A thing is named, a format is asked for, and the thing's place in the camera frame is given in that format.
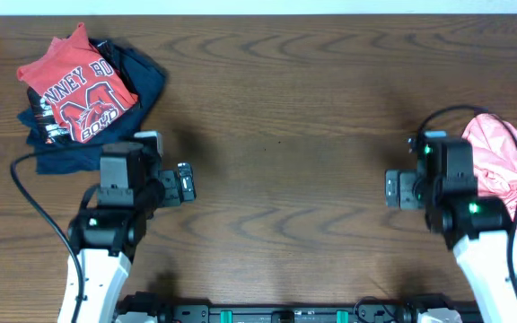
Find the wooden table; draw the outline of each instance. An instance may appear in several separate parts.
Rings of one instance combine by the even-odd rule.
[[[196,175],[197,201],[150,221],[123,294],[473,298],[423,213],[385,206],[383,174],[414,165],[406,138],[435,109],[486,105],[517,127],[517,16],[0,17],[0,322],[53,321],[63,299],[65,248],[8,166],[31,150],[15,70],[78,22],[168,69],[143,129]],[[470,118],[437,125],[459,135]],[[98,180],[20,175],[63,228]]]

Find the folded clothes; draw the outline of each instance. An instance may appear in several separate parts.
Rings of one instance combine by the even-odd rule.
[[[119,71],[125,86],[138,94],[136,104],[87,142],[87,144],[115,143],[132,137],[139,130],[141,122],[162,92],[166,75],[156,64],[132,48],[120,48],[113,45],[110,40],[90,39],[90,42],[102,57]],[[35,153],[59,147],[85,145],[73,141],[45,144],[45,136],[39,132],[31,109],[26,109],[17,118],[31,129],[27,144],[34,147]],[[101,148],[98,147],[42,155],[37,157],[36,171],[38,174],[68,174],[79,170],[98,170],[100,156]]]
[[[517,138],[517,130],[506,124]],[[517,151],[510,135],[494,117],[482,114],[470,121],[462,137],[472,144],[478,193],[499,196],[513,218],[517,203]]]
[[[83,23],[68,39],[53,38],[39,60],[19,67],[25,81],[51,105],[57,124],[86,143],[137,101],[118,71],[89,43]]]

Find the red t-shirt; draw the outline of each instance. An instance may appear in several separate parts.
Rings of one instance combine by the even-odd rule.
[[[89,44],[83,23],[68,39],[53,38],[38,61],[17,69],[53,108],[53,116],[75,141],[85,143],[137,101],[118,71]]]

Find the green connector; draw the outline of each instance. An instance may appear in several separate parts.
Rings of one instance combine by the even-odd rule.
[[[232,312],[229,310],[221,310],[221,323],[232,323]]]
[[[337,310],[337,323],[348,323],[348,312],[345,310]]]

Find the pink garment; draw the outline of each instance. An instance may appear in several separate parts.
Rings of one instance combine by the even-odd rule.
[[[506,124],[517,138],[517,130]],[[495,118],[483,114],[470,121],[462,137],[472,144],[478,193],[499,196],[513,218],[517,201],[517,152],[510,135]]]

